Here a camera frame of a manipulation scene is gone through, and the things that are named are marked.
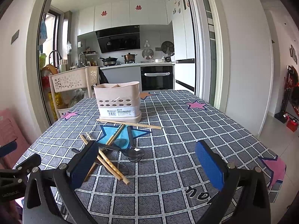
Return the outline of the long bamboo chopstick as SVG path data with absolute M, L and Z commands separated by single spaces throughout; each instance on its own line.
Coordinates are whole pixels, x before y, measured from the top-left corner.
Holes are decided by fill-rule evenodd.
M 96 121 L 99 121 L 99 122 L 102 122 L 102 123 L 124 124 L 124 125 L 136 126 L 136 127 L 142 127 L 142 128 L 151 128 L 151 129 L 156 129 L 156 130 L 161 130 L 162 129 L 161 126 L 140 124 L 140 123 L 113 121 L 113 120 L 105 120 L 105 119 L 96 119 Z

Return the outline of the dark handled steel spoon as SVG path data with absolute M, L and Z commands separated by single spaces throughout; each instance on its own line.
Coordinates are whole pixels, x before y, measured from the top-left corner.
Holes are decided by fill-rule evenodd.
M 129 138 L 129 147 L 123 150 L 123 154 L 128 157 L 131 162 L 138 163 L 144 157 L 145 151 L 136 147 L 131 126 L 127 127 L 127 133 Z

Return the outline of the black kitchen faucet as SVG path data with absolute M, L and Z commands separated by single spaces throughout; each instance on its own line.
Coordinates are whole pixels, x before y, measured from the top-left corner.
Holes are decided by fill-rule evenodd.
M 52 50 L 49 54 L 49 64 L 57 67 L 62 60 L 62 56 L 58 50 Z

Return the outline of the pink box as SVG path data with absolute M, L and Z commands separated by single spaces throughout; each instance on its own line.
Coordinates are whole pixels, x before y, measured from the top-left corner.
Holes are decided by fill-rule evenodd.
M 22 135 L 9 109 L 1 111 L 1 146 L 5 146 L 13 140 L 17 143 L 15 151 L 1 158 L 1 168 L 12 168 L 22 154 L 29 148 L 29 143 Z

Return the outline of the red toolbox on floor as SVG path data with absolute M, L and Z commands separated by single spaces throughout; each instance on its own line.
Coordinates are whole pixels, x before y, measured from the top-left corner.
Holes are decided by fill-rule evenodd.
M 297 131 L 298 121 L 296 119 L 289 118 L 286 125 L 292 132 Z

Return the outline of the grey checked tablecloth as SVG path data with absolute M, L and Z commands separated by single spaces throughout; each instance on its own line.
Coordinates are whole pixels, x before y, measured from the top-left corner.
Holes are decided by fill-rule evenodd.
M 40 170 L 56 169 L 78 154 L 85 143 L 119 152 L 117 162 L 129 168 L 130 184 L 117 180 L 96 158 L 89 178 L 75 193 L 96 223 L 197 223 L 218 190 L 210 183 L 195 147 L 204 140 L 225 163 L 238 169 L 259 167 L 265 177 L 270 204 L 275 202 L 286 172 L 285 163 L 247 129 L 188 91 L 148 94 L 140 105 L 140 124 L 161 130 L 131 126 L 137 148 L 145 151 L 138 162 L 123 154 L 129 147 L 127 127 L 107 146 L 120 124 L 102 123 L 96 99 L 83 99 L 50 126 L 20 157 L 16 166 L 39 154 Z M 74 223 L 56 187 L 53 197 L 65 220 Z M 225 216 L 228 220 L 239 201 L 238 187 Z

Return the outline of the beige perforated storage cart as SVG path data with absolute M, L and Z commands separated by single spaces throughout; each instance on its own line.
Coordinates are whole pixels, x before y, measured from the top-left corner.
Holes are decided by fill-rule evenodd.
M 92 86 L 99 83 L 98 66 L 86 66 L 49 76 L 50 90 L 57 117 L 60 118 L 70 108 L 59 109 L 56 104 L 55 93 L 87 89 L 88 97 L 92 98 Z

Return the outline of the beige plastic utensil holder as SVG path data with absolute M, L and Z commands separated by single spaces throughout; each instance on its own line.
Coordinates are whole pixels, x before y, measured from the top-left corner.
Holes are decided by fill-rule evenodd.
M 141 120 L 138 81 L 104 83 L 94 87 L 101 120 L 138 123 Z

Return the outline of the black bag on cart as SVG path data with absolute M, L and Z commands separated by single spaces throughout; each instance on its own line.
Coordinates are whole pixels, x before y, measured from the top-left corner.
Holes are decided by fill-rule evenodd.
M 109 83 L 107 77 L 103 73 L 103 71 L 98 67 L 98 74 L 99 74 L 99 84 Z

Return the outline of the black built-in oven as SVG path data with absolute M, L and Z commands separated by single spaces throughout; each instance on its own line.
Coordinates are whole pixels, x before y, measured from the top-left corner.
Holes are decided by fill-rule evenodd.
M 140 67 L 142 91 L 173 90 L 173 66 Z

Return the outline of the black wok on stove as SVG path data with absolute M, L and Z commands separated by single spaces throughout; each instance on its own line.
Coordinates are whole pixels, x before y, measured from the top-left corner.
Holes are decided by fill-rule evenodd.
M 108 58 L 101 58 L 99 59 L 103 62 L 104 66 L 115 66 L 117 64 L 117 58 L 114 57 L 108 57 Z

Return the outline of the white refrigerator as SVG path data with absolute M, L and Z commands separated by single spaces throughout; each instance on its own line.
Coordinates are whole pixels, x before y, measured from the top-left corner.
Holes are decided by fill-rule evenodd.
M 195 93 L 195 39 L 189 0 L 167 0 L 168 21 L 174 44 L 174 88 Z

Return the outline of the copper pot on stove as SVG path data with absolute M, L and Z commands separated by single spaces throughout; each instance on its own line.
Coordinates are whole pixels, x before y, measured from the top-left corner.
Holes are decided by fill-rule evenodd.
M 137 54 L 131 54 L 131 53 L 122 55 L 122 57 L 124 58 L 125 64 L 135 63 L 136 56 L 137 56 Z

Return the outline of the black range hood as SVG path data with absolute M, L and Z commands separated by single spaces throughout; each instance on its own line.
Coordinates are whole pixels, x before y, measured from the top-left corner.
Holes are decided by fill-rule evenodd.
M 95 32 L 101 53 L 140 49 L 140 26 L 128 25 Z

